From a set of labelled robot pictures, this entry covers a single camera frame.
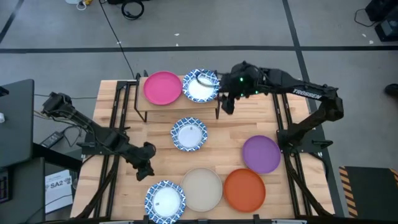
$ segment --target wooden tabletop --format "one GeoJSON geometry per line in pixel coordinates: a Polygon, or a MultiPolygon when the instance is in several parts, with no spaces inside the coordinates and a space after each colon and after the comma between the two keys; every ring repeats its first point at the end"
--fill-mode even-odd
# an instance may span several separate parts
{"type": "Polygon", "coordinates": [[[217,101],[213,100],[206,103],[196,103],[189,100],[182,92],[181,95],[169,105],[155,105],[149,102],[144,95],[144,84],[148,77],[142,77],[139,81],[137,109],[138,111],[165,111],[165,110],[186,110],[186,109],[208,109],[217,108],[217,101]]]}
{"type": "MultiPolygon", "coordinates": [[[[94,121],[103,126],[109,126],[116,82],[116,80],[102,81],[99,88],[94,121]]],[[[219,120],[214,117],[214,109],[178,110],[151,112],[148,114],[148,122],[143,123],[134,111],[134,94],[135,91],[132,89],[125,124],[126,127],[131,128],[128,129],[127,134],[131,138],[131,144],[141,146],[148,141],[156,145],[157,153],[151,159],[155,176],[146,177],[138,182],[136,180],[137,170],[121,160],[112,220],[142,220],[145,215],[144,198],[148,188],[161,180],[171,180],[179,184],[184,174],[193,168],[210,168],[224,182],[230,172],[245,167],[241,149],[245,140],[253,135],[265,135],[276,141],[277,121],[271,96],[255,95],[249,99],[236,101],[234,114],[227,115],[222,111],[219,120]],[[202,120],[208,128],[207,142],[200,150],[193,153],[176,149],[170,137],[170,130],[174,123],[187,116],[202,120]]],[[[294,122],[300,122],[308,116],[305,98],[288,95],[288,99],[294,122]]],[[[120,114],[121,110],[118,111],[116,124],[119,124],[120,114]]],[[[286,127],[284,111],[282,114],[286,127]]],[[[323,207],[333,213],[322,162],[308,154],[301,154],[301,159],[307,187],[323,207]]],[[[95,156],[82,167],[71,217],[78,215],[96,192],[102,161],[102,156],[95,156]]],[[[238,212],[231,208],[223,197],[219,204],[209,212],[194,212],[187,207],[181,219],[251,219],[253,214],[259,214],[260,218],[293,218],[294,213],[283,158],[275,171],[261,175],[261,178],[266,185],[266,199],[259,210],[253,213],[238,212]]],[[[296,189],[300,212],[304,214],[301,192],[298,187],[296,189]]],[[[105,214],[107,199],[108,192],[105,192],[101,215],[105,214]]]]}

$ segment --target beige plate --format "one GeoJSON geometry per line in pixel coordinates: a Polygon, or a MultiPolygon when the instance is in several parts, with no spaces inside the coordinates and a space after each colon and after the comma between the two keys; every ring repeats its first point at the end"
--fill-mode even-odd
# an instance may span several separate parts
{"type": "Polygon", "coordinates": [[[181,181],[188,208],[197,212],[213,209],[223,196],[223,183],[211,169],[204,167],[188,171],[181,181]]]}

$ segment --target blue and white plate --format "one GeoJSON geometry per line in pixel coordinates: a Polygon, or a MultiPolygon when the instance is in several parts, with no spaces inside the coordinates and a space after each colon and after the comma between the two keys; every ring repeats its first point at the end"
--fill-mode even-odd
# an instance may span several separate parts
{"type": "Polygon", "coordinates": [[[182,118],[170,133],[175,147],[186,152],[198,150],[207,140],[207,128],[196,118],[182,118]]]}
{"type": "Polygon", "coordinates": [[[207,69],[194,69],[186,74],[182,80],[182,91],[185,96],[197,103],[206,103],[214,100],[218,94],[219,87],[220,82],[216,74],[207,69]],[[207,86],[198,83],[196,76],[198,76],[199,81],[207,86]]]}
{"type": "Polygon", "coordinates": [[[185,210],[185,194],[182,188],[163,180],[148,189],[145,212],[157,224],[173,224],[185,210]]]}

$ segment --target gray floor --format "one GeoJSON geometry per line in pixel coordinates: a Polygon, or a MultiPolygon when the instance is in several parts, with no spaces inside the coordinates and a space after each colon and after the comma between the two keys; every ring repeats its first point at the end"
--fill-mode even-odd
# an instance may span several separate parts
{"type": "MultiPolygon", "coordinates": [[[[300,45],[398,45],[380,42],[373,28],[353,21],[355,10],[369,1],[289,0],[300,45]]],[[[0,1],[0,28],[15,5],[15,0],[0,1]]],[[[280,0],[151,0],[144,5],[145,13],[137,21],[125,20],[117,6],[104,5],[124,47],[293,46],[280,0]]],[[[370,23],[365,13],[359,13],[358,20],[370,23]]],[[[25,0],[0,42],[0,49],[88,47],[118,47],[98,1],[77,11],[64,0],[25,0]]],[[[303,56],[310,80],[339,87],[344,101],[345,117],[323,125],[326,138],[335,142],[329,150],[336,179],[340,179],[337,167],[341,165],[398,169],[398,102],[382,92],[386,85],[398,82],[398,52],[303,52],[303,56]]],[[[197,67],[227,71],[247,60],[301,77],[294,51],[128,52],[126,57],[135,72],[186,73],[197,67]]],[[[76,97],[96,96],[101,80],[131,78],[119,52],[0,54],[0,74],[0,85],[32,78],[38,94],[56,91],[76,97]]],[[[44,100],[35,97],[35,109],[39,110],[44,100]]],[[[75,100],[73,104],[92,116],[95,100],[75,100]]],[[[64,127],[35,118],[34,141],[41,142],[64,127]]],[[[68,133],[70,138],[76,135],[75,130],[68,133]]],[[[77,147],[70,149],[62,141],[53,149],[66,153],[77,147]]],[[[343,199],[341,186],[339,190],[343,199]]],[[[66,218],[69,211],[47,218],[66,218]]]]}

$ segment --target purple plate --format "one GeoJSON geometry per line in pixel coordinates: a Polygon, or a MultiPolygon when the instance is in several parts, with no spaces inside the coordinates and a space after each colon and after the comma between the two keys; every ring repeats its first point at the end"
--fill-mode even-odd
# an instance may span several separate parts
{"type": "Polygon", "coordinates": [[[243,145],[243,160],[254,172],[268,174],[279,165],[280,149],[269,137],[253,136],[243,145]]]}

